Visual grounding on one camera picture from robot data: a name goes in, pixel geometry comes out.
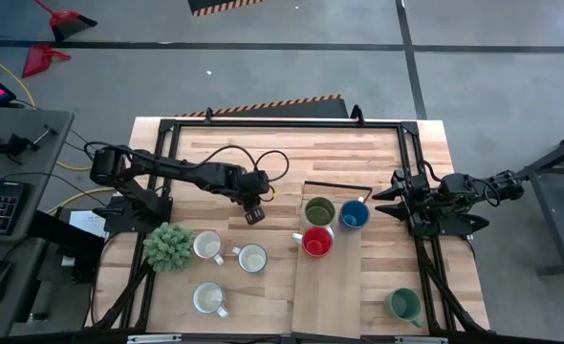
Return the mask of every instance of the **gray floor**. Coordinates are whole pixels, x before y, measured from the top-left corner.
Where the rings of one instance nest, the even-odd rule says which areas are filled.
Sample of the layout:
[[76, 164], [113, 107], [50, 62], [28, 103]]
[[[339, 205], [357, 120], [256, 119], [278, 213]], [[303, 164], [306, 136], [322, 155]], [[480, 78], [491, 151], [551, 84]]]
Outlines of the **gray floor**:
[[[267, 0], [200, 18], [190, 15], [184, 0], [47, 3], [100, 22], [75, 40], [401, 43], [393, 0]], [[405, 6], [415, 44], [564, 46], [562, 0], [406, 0]], [[0, 38], [51, 39], [47, 21], [31, 2], [0, 0]], [[20, 74], [26, 52], [0, 48], [0, 61]], [[24, 81], [38, 106], [76, 113], [74, 128], [89, 140], [127, 142], [135, 116], [334, 93], [359, 103], [369, 118], [416, 117], [403, 53], [64, 53], [73, 60]], [[518, 170], [564, 137], [564, 54], [420, 53], [416, 60], [426, 113], [445, 122], [456, 170], [475, 176]], [[2, 71], [0, 80], [26, 98]], [[71, 148], [61, 160], [87, 165]], [[55, 172], [95, 187], [84, 173]], [[74, 194], [52, 181], [41, 207]], [[492, 221], [475, 240], [491, 327], [564, 340], [564, 276], [539, 279], [534, 272], [560, 260], [531, 189], [516, 203], [475, 212]]]

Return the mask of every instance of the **red mug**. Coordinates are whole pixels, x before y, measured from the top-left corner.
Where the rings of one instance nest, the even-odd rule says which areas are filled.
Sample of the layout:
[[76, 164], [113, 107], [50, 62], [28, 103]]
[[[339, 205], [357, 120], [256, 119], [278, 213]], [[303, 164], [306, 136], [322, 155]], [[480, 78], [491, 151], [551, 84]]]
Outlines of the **red mug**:
[[293, 240], [309, 255], [319, 258], [326, 256], [333, 248], [335, 235], [329, 226], [313, 226], [303, 233], [293, 233]]

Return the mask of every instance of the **wooden table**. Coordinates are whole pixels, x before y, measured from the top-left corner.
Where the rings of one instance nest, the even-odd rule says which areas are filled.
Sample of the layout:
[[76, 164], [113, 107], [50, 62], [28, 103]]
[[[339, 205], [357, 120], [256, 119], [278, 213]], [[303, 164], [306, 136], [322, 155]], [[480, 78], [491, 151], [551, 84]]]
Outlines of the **wooden table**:
[[[136, 118], [130, 146], [153, 151], [159, 121], [160, 118]], [[440, 176], [453, 172], [443, 123], [418, 123], [425, 159]], [[393, 170], [401, 166], [396, 133], [380, 129], [185, 127], [180, 138], [178, 157], [188, 161], [201, 161], [215, 149], [233, 143], [247, 148], [254, 156], [280, 149], [289, 156], [291, 168], [285, 178], [273, 183], [276, 198], [264, 205], [267, 218], [255, 226], [248, 226], [241, 206], [228, 199], [208, 194], [192, 184], [172, 183], [172, 222], [196, 231], [216, 230], [224, 240], [227, 262], [218, 267], [195, 258], [186, 271], [157, 274], [148, 331], [290, 333], [297, 259], [297, 246], [291, 234], [299, 228], [303, 182], [367, 185], [373, 186], [374, 192], [388, 188]], [[249, 164], [247, 157], [236, 150], [224, 151], [214, 160]], [[272, 156], [259, 167], [273, 177], [282, 172], [284, 161]], [[142, 186], [146, 181], [147, 177], [139, 178]], [[381, 302], [390, 290], [408, 287], [422, 297], [421, 283], [416, 250], [404, 223], [373, 210], [382, 202], [368, 204], [372, 219], [361, 232], [361, 333], [426, 334], [426, 326], [418, 329], [383, 312]], [[135, 240], [135, 234], [121, 234], [106, 249], [98, 278], [96, 318], [103, 316], [125, 287]], [[473, 318], [487, 328], [478, 274], [468, 245], [456, 237], [443, 237], [441, 241], [450, 288]], [[233, 247], [249, 243], [267, 250], [270, 260], [262, 274], [241, 271], [231, 253]], [[229, 318], [200, 314], [193, 308], [192, 292], [205, 281], [220, 283], [226, 289]], [[438, 319], [444, 324], [440, 295], [433, 292], [433, 297]], [[134, 303], [132, 323], [140, 302], [141, 290]]]

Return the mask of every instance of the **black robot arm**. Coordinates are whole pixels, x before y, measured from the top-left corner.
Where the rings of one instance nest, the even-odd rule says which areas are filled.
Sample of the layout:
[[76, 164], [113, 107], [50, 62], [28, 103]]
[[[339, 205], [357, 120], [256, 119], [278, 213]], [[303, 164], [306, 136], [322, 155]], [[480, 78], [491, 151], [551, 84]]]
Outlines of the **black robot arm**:
[[511, 171], [479, 179], [467, 174], [452, 173], [433, 180], [440, 182], [431, 188], [424, 173], [406, 178], [402, 170], [396, 170], [392, 186], [377, 195], [374, 200], [401, 202], [376, 206], [376, 210], [407, 221], [411, 235], [431, 237], [435, 235], [470, 235], [489, 224], [489, 220], [468, 214], [471, 208], [486, 201], [498, 206], [504, 200], [517, 200], [524, 194], [522, 178]]
[[[90, 177], [99, 185], [116, 188], [141, 217], [164, 218], [170, 207], [168, 197], [159, 197], [155, 191], [143, 189], [134, 180], [137, 176], [153, 175], [193, 183], [204, 191], [228, 197], [244, 207], [248, 212], [247, 221], [252, 225], [265, 217], [259, 206], [260, 195], [267, 194], [271, 188], [267, 173], [257, 170], [256, 165], [254, 167], [248, 172], [246, 168], [230, 163], [204, 161], [196, 164], [156, 157], [145, 150], [107, 145], [95, 152]], [[96, 213], [104, 216], [111, 211], [115, 209], [96, 209]]]

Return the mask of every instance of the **striped hazard strip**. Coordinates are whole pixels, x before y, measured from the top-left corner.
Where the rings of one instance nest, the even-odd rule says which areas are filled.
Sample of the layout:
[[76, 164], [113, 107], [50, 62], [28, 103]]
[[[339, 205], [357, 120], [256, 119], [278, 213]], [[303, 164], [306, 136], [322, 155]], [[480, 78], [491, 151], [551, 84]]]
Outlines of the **striped hazard strip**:
[[210, 6], [210, 7], [202, 8], [200, 10], [196, 10], [196, 11], [193, 12], [193, 15], [194, 16], [208, 15], [208, 14], [213, 14], [213, 13], [216, 13], [216, 12], [219, 12], [219, 11], [237, 9], [237, 8], [244, 7], [244, 6], [247, 6], [247, 5], [260, 3], [260, 2], [263, 2], [263, 1], [264, 0], [235, 0], [235, 1], [227, 2], [227, 3], [222, 4], [222, 5]]
[[[250, 110], [258, 110], [258, 109], [266, 109], [272, 108], [276, 106], [287, 106], [287, 105], [294, 105], [294, 104], [303, 104], [321, 100], [330, 100], [330, 99], [341, 99], [341, 95], [329, 95], [329, 96], [322, 96], [322, 97], [307, 97], [301, 99], [293, 99], [293, 100], [282, 100], [282, 101], [273, 101], [271, 103], [262, 103], [256, 105], [248, 105], [248, 106], [237, 106], [234, 108], [226, 108], [226, 109], [218, 109], [214, 111], [214, 116], [216, 115], [229, 115], [233, 113], [243, 112], [243, 111], [250, 111]], [[194, 112], [194, 113], [187, 113], [176, 115], [175, 117], [203, 117], [206, 115], [206, 111], [202, 112]]]

